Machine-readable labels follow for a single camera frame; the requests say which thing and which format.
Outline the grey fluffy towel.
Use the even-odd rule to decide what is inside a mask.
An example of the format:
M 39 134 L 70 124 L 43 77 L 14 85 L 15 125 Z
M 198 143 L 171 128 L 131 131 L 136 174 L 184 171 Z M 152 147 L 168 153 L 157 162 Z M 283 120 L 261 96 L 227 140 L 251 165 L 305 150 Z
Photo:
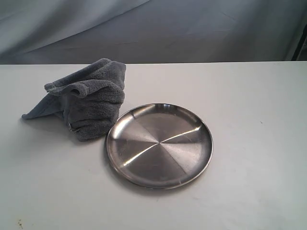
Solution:
M 22 119 L 58 116 L 79 141 L 109 132 L 124 102 L 126 65 L 102 58 L 44 86 L 47 95 Z

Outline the round stainless steel plate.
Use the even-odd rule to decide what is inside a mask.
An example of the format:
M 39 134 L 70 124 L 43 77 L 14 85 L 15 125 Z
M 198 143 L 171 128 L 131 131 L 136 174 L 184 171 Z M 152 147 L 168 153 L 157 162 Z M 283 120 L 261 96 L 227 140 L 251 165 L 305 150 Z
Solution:
M 110 129 L 105 145 L 119 176 L 151 189 L 192 182 L 213 156 L 213 138 L 201 118 L 168 103 L 145 104 L 126 112 Z

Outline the grey backdrop cloth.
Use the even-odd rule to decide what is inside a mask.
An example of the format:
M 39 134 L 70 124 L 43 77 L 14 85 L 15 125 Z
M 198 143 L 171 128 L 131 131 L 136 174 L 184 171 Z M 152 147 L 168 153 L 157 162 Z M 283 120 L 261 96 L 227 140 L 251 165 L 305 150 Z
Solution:
M 3 0 L 1 64 L 289 60 L 304 0 Z

